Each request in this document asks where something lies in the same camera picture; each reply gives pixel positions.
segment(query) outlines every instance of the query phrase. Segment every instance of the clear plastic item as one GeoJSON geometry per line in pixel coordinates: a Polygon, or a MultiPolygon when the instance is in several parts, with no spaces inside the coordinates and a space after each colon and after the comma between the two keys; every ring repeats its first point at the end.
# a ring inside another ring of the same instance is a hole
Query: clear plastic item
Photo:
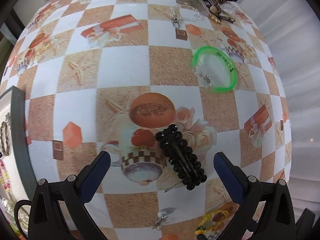
{"type": "Polygon", "coordinates": [[[237,83],[236,68],[230,58],[214,47],[201,47],[194,54],[193,73],[213,93],[226,93],[237,83]]]}
{"type": "Polygon", "coordinates": [[[235,2],[229,2],[226,1],[222,4],[220,4],[220,8],[221,10],[223,10],[224,12],[227,12],[229,14],[234,15],[236,13],[236,10],[238,10],[236,3],[235,2]]]}

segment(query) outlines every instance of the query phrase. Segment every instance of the gold charm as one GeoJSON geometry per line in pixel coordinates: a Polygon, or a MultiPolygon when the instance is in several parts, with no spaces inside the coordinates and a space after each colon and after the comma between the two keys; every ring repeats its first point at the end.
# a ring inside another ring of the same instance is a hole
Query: gold charm
{"type": "Polygon", "coordinates": [[[209,15],[209,19],[211,19],[213,22],[215,22],[217,24],[221,23],[221,21],[218,19],[218,17],[215,16],[214,14],[212,14],[212,13],[209,15]]]}

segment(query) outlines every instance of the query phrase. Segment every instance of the orange cube print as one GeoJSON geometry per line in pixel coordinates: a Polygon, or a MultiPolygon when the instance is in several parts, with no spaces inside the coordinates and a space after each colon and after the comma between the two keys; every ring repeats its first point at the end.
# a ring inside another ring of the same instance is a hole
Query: orange cube print
{"type": "Polygon", "coordinates": [[[81,127],[73,122],[69,122],[66,127],[63,128],[63,143],[71,149],[76,148],[82,143],[81,127]]]}

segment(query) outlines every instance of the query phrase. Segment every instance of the rose print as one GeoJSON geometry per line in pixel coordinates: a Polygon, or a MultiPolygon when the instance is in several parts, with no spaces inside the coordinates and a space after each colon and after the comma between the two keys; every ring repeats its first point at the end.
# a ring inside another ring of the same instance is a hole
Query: rose print
{"type": "Polygon", "coordinates": [[[192,148],[196,154],[205,154],[212,145],[217,143],[217,132],[208,121],[198,119],[189,131],[195,137],[192,148]]]}
{"type": "Polygon", "coordinates": [[[183,126],[183,130],[188,130],[192,125],[193,116],[195,115],[195,109],[192,107],[188,109],[184,106],[176,109],[176,118],[173,121],[175,124],[181,124],[183,126]]]}
{"type": "Polygon", "coordinates": [[[187,140],[188,146],[193,147],[195,144],[195,137],[192,135],[192,132],[186,131],[182,133],[182,138],[187,140]]]}

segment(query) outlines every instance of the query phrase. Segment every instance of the beaded bracelet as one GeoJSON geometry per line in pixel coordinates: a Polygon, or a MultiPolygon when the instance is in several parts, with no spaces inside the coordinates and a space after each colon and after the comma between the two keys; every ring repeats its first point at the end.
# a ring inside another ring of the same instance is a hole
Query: beaded bracelet
{"type": "Polygon", "coordinates": [[[199,226],[197,227],[197,229],[195,231],[195,235],[203,234],[209,230],[216,231],[218,229],[219,225],[227,218],[227,216],[228,216],[228,211],[226,211],[226,210],[216,210],[216,211],[204,214],[202,221],[200,222],[199,226]],[[219,221],[211,228],[204,227],[203,224],[206,221],[211,221],[212,216],[217,213],[221,213],[223,215],[223,217],[221,219],[219,219],[219,221]]]}
{"type": "Polygon", "coordinates": [[[9,176],[8,176],[7,170],[4,166],[4,163],[1,159],[0,159],[0,183],[2,184],[2,186],[4,187],[4,190],[6,192],[11,192],[9,176]]]}

